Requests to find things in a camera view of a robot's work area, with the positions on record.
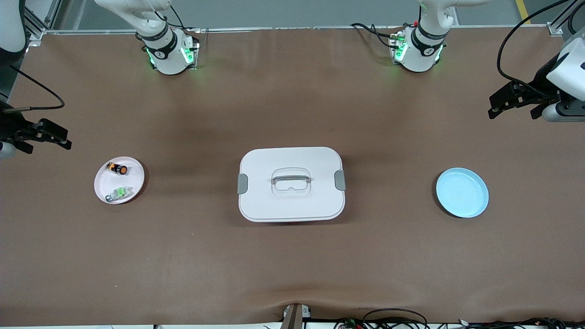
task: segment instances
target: light blue plate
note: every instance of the light blue plate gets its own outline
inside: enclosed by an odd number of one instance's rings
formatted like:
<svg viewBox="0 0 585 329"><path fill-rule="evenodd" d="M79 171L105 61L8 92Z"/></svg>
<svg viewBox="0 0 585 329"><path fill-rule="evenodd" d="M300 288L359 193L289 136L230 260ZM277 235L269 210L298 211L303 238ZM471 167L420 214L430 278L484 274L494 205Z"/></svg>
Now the light blue plate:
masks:
<svg viewBox="0 0 585 329"><path fill-rule="evenodd" d="M443 208L462 218L483 213L490 199L483 179L465 168L445 170L437 180L436 190Z"/></svg>

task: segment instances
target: white storage box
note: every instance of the white storage box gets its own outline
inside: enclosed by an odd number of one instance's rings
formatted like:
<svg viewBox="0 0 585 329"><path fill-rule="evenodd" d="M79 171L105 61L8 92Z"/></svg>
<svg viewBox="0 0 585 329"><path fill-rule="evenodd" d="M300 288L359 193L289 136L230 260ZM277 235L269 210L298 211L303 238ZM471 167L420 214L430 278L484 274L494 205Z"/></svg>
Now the white storage box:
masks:
<svg viewBox="0 0 585 329"><path fill-rule="evenodd" d="M341 157L330 148L250 151L238 175L240 212L253 222L330 220L345 206Z"/></svg>

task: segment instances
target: white plate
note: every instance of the white plate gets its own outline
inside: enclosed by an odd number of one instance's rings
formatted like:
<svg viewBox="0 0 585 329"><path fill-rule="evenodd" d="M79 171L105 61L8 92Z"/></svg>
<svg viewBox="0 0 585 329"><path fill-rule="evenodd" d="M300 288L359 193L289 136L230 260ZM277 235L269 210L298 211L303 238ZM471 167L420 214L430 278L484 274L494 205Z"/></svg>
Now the white plate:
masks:
<svg viewBox="0 0 585 329"><path fill-rule="evenodd" d="M437 180L436 190L443 208L462 218L483 213L490 199L483 179L465 168L445 170Z"/></svg>
<svg viewBox="0 0 585 329"><path fill-rule="evenodd" d="M128 167L128 173L125 175L120 175L110 170L107 170L106 165L108 164L108 162L114 162L117 165ZM101 168L99 168L98 173L95 175L94 180L95 195L98 196L100 200L107 204L120 204L128 202L135 198L138 192L140 192L140 190L142 189L142 185L144 184L144 168L142 168L140 162L128 156L115 157L108 162L104 163L101 166ZM130 195L127 198L116 200L111 203L106 201L106 196L112 193L114 189L125 186L131 188L132 195Z"/></svg>

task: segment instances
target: small bottle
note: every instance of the small bottle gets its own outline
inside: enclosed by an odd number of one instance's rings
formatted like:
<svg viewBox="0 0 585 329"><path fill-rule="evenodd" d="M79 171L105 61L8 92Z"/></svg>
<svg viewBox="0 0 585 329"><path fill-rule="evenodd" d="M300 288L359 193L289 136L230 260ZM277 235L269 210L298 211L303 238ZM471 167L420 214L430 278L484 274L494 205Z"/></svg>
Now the small bottle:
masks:
<svg viewBox="0 0 585 329"><path fill-rule="evenodd" d="M108 164L106 164L106 169L115 172L116 174L120 174L120 175L125 175L128 173L128 167L126 166L121 166L119 164L116 164L114 162L108 162Z"/></svg>
<svg viewBox="0 0 585 329"><path fill-rule="evenodd" d="M107 202L114 202L116 200L121 200L121 199L125 199L127 197L129 197L132 194L131 191L131 187L125 186L125 187L118 187L117 189L114 189L114 191L110 194L108 194L105 198Z"/></svg>

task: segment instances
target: yellow tape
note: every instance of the yellow tape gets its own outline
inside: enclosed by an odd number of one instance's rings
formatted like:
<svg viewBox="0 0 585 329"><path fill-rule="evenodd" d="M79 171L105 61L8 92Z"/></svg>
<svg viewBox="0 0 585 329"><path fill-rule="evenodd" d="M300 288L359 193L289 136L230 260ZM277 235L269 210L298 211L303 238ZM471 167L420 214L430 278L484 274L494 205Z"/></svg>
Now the yellow tape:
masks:
<svg viewBox="0 0 585 329"><path fill-rule="evenodd" d="M524 0L516 0L516 6L518 6L518 11L520 12L520 17L524 20L528 17L528 11L526 10L526 6L524 5ZM532 24L530 20L526 21L526 24Z"/></svg>

